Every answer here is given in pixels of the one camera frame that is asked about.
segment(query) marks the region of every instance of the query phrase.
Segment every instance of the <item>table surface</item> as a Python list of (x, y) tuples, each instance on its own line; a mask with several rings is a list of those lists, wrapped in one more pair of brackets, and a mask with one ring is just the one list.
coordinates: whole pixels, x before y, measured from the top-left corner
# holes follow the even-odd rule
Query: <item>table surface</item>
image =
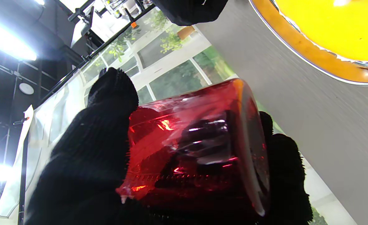
[(197, 27), (358, 224), (368, 224), (368, 87), (337, 81), (281, 43), (246, 0)]

